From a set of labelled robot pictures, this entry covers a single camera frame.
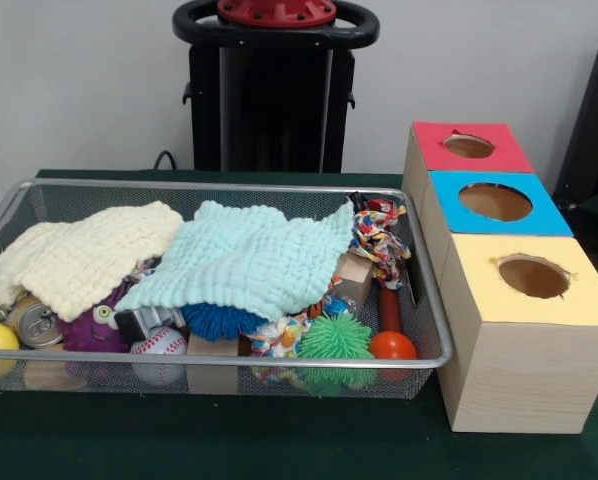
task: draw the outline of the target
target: blue box lid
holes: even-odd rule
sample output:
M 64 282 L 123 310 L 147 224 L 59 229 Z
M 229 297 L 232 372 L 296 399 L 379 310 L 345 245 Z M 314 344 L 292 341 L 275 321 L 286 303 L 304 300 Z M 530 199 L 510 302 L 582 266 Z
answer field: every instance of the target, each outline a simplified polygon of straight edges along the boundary
M 454 233 L 572 237 L 532 173 L 430 172 Z

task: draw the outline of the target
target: spiky ball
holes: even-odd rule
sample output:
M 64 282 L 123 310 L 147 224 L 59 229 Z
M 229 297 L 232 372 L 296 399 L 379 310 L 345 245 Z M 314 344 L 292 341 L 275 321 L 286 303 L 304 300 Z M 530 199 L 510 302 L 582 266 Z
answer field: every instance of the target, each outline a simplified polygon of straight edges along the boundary
M 374 358 L 368 351 L 371 330 L 348 313 L 318 317 L 298 347 L 302 358 Z M 374 369 L 305 368 L 308 389 L 336 395 L 341 386 L 363 388 L 374 383 Z

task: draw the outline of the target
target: knitted blanket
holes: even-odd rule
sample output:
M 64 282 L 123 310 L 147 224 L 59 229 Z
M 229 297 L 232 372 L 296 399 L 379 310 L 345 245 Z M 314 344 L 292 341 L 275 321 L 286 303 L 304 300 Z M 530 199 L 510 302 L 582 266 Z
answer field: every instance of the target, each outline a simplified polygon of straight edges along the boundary
M 278 320 L 321 300 L 352 239 L 352 221 L 350 202 L 315 221 L 206 201 L 117 310 L 209 303 Z
M 163 255 L 182 223 L 161 202 L 39 223 L 0 255 L 0 310 L 27 290 L 71 322 L 110 295 L 137 261 Z

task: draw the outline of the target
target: metal basket rim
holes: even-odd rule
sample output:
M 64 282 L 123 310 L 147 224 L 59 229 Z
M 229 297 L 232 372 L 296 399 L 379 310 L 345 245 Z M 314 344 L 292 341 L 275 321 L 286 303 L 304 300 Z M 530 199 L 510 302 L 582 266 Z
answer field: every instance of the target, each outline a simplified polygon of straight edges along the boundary
M 130 353 L 84 353 L 84 352 L 43 352 L 42 350 L 7 351 L 0 350 L 0 359 L 39 360 L 39 361 L 79 361 L 102 363 L 146 363 L 146 364 L 182 364 L 212 366 L 260 366 L 260 367 L 316 367 L 316 368 L 397 368 L 397 369 L 431 369 L 443 366 L 452 356 L 450 337 L 445 310 L 441 302 L 437 284 L 434 279 L 432 265 L 425 248 L 425 241 L 416 214 L 414 202 L 406 193 L 393 188 L 370 188 L 350 186 L 297 186 L 297 185 L 263 185 L 236 183 L 202 183 L 202 182 L 163 182 L 137 180 L 85 180 L 85 179 L 50 179 L 33 178 L 13 186 L 0 203 L 0 221 L 8 212 L 17 208 L 23 200 L 25 192 L 35 186 L 73 186 L 73 187 L 126 187 L 170 190 L 223 190 L 223 191 L 255 191 L 255 192 L 297 192 L 297 193 L 345 193 L 353 192 L 390 195 L 406 204 L 409 227 L 413 241 L 418 247 L 416 258 L 420 264 L 425 289 L 430 300 L 430 308 L 439 338 L 439 356 L 424 360 L 380 360 L 380 359 L 315 359 L 315 358 L 271 358 L 271 357 L 224 357 L 168 355 L 138 355 Z

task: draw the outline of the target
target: orange ball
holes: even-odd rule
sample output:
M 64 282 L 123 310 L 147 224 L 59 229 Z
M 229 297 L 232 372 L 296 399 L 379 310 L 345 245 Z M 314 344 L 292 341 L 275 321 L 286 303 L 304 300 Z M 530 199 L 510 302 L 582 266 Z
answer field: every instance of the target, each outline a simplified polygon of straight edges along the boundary
M 381 332 L 372 337 L 370 353 L 375 358 L 416 360 L 417 349 L 408 337 L 397 332 Z
M 370 353 L 375 358 L 388 360 L 416 360 L 417 349 L 412 341 L 398 332 L 381 332 L 372 337 Z M 380 375 L 388 382 L 401 382 L 412 372 L 408 369 L 385 369 Z

